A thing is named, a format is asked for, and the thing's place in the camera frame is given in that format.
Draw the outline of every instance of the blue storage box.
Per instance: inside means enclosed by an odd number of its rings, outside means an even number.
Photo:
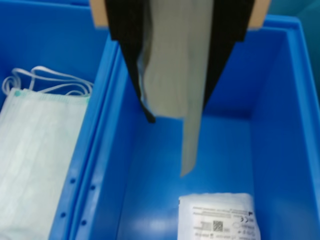
[[[11,75],[13,68],[30,71],[41,65],[94,82],[51,229],[50,239],[67,239],[88,146],[95,135],[102,97],[106,94],[118,47],[111,42],[108,30],[95,29],[89,6],[0,0],[0,23],[2,81]],[[28,88],[29,83],[22,82],[22,87]],[[47,84],[39,80],[35,89],[49,87]],[[4,100],[5,95],[0,91],[0,106]]]
[[[175,240],[179,196],[225,192],[254,195],[264,240],[320,239],[320,115],[296,18],[236,44],[183,178],[182,122],[147,122],[119,50],[101,100],[70,239]]]

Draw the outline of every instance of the bin floor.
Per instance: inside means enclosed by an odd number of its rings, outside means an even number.
[[[118,240],[176,240],[179,196],[253,195],[250,120],[203,116],[196,166],[182,178],[182,122],[137,122]]]

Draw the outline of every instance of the surgical face mask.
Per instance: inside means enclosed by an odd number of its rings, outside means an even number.
[[[88,87],[76,81],[86,91],[77,89],[68,95],[57,95],[45,92],[62,88],[62,84],[40,92],[10,89],[21,86],[21,73],[33,80],[42,78],[19,68],[12,73],[2,85],[8,96],[0,113],[0,240],[45,240],[53,223],[92,83]],[[60,76],[71,79],[66,74]]]
[[[155,117],[183,119],[181,176],[196,163],[213,4],[151,0],[151,20],[145,23],[149,32],[137,62],[144,106]]]
[[[42,89],[38,91],[39,93],[50,93],[52,91],[55,91],[61,88],[74,87],[77,89],[73,89],[67,92],[66,95],[87,96],[92,93],[92,88],[94,85],[90,81],[81,79],[76,76],[72,76],[70,74],[54,71],[44,66],[35,66],[34,68],[31,69],[30,72],[21,68],[14,68],[11,72],[12,72],[12,76],[6,77],[2,83],[2,91],[7,96],[9,95],[11,88],[21,89],[22,83],[21,83],[20,75],[31,77],[29,90],[34,89],[36,79],[40,81],[47,81],[47,82],[60,82],[60,83],[63,82],[63,84],[57,84],[55,86]],[[36,72],[47,73],[52,77],[37,75]]]

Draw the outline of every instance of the bin compartment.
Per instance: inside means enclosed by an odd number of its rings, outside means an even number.
[[[249,193],[264,240],[318,240],[320,117],[302,27],[269,16],[237,43],[180,178],[180,120],[147,122],[120,52],[70,237],[175,240],[179,196]]]
[[[117,46],[111,43],[108,30],[95,29],[89,6],[0,0],[0,23],[2,81],[11,75],[13,68],[30,71],[40,65],[94,82],[51,230],[50,239],[67,238],[86,166],[86,149],[94,136],[100,97],[107,89],[108,71],[112,69]],[[103,66],[98,71],[101,59]],[[28,88],[29,84],[30,79],[22,79],[22,88]],[[47,88],[51,84],[36,80],[34,89]],[[0,107],[5,97],[0,91]]]

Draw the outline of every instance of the black holder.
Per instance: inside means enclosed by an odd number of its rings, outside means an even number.
[[[214,0],[203,108],[209,101],[236,42],[245,40],[255,0]],[[156,118],[141,102],[137,60],[143,47],[144,9],[149,0],[105,0],[112,40],[119,42],[147,120]]]

